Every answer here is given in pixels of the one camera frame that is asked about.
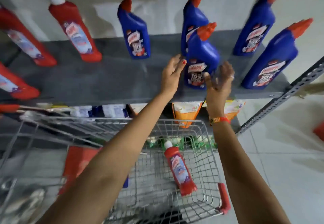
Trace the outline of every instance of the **floor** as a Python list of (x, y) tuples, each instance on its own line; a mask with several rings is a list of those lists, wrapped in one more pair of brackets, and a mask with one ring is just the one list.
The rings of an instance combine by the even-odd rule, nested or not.
[[(268, 101), (249, 100), (240, 123)], [(324, 142), (312, 133), (322, 120), (324, 96), (292, 97), (238, 137), (291, 223), (324, 223)], [(225, 181), (219, 155), (217, 165)], [(237, 223), (233, 209), (215, 218), (213, 223)]]

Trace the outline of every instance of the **cart handle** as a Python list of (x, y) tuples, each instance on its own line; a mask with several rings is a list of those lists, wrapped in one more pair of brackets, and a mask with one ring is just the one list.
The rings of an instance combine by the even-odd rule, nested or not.
[(231, 203), (226, 191), (226, 186), (224, 183), (218, 183), (219, 193), (221, 195), (221, 205), (216, 209), (219, 212), (222, 212), (224, 215), (227, 214), (231, 209)]
[(1, 113), (15, 113), (19, 110), (19, 105), (0, 105)]

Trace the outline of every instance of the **hand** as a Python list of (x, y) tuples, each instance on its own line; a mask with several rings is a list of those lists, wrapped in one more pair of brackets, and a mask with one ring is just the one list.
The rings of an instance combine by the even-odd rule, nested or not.
[(205, 72), (204, 78), (207, 88), (207, 111), (210, 118), (224, 116), (226, 99), (231, 93), (231, 85), (234, 79), (234, 70), (229, 62), (224, 62), (220, 66), (221, 83), (213, 86), (210, 75)]
[(162, 72), (161, 94), (168, 96), (170, 100), (177, 91), (180, 74), (187, 63), (186, 60), (180, 61), (180, 56), (178, 54), (171, 58)]

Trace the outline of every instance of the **wire mesh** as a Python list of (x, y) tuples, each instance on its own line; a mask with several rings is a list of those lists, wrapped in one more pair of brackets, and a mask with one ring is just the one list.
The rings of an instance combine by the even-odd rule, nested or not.
[[(27, 186), (44, 190), (43, 193), (38, 190), (40, 195), (44, 195), (42, 200), (41, 197), (38, 200), (41, 206), (39, 216), (43, 214), (55, 201), (63, 185), (62, 173), (68, 146), (87, 144), (100, 147), (131, 120), (45, 116), (37, 112), (26, 112), (21, 119), (23, 122), (8, 141), (0, 161), (2, 183), (12, 180), (0, 208), (3, 219), (8, 217), (7, 209), (19, 199), (14, 197), (21, 195), (19, 189)], [(144, 144), (138, 161), (129, 173), (129, 185), (120, 191), (106, 222), (125, 223), (145, 219), (164, 223), (181, 223), (183, 220), (192, 223), (222, 214), (217, 209), (221, 205), (217, 186), (220, 178), (207, 129), (201, 121), (189, 122), (191, 125), (188, 128), (182, 128), (176, 120), (158, 120), (149, 136), (155, 138), (156, 144), (153, 147), (150, 142)], [(34, 130), (23, 131), (25, 123), (34, 124)], [(180, 153), (198, 188), (186, 197), (180, 196), (164, 151), (158, 144), (162, 138), (172, 140), (180, 137), (183, 139)], [(21, 155), (19, 166), (15, 173), (7, 175), (4, 173), (5, 166), (12, 164), (10, 159), (17, 155)]]

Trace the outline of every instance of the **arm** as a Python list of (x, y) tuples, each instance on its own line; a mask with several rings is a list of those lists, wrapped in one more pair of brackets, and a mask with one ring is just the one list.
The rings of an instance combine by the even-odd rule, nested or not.
[(161, 92), (90, 161), (38, 224), (100, 224), (115, 203), (123, 183), (165, 105), (175, 94), (186, 61), (172, 58), (162, 73)]
[[(211, 118), (223, 117), (224, 106), (231, 92), (234, 76), (232, 66), (221, 66), (222, 84), (213, 87), (210, 75), (205, 73), (207, 110)], [(228, 191), (240, 224), (290, 223), (277, 198), (258, 173), (243, 150), (228, 122), (213, 124)]]

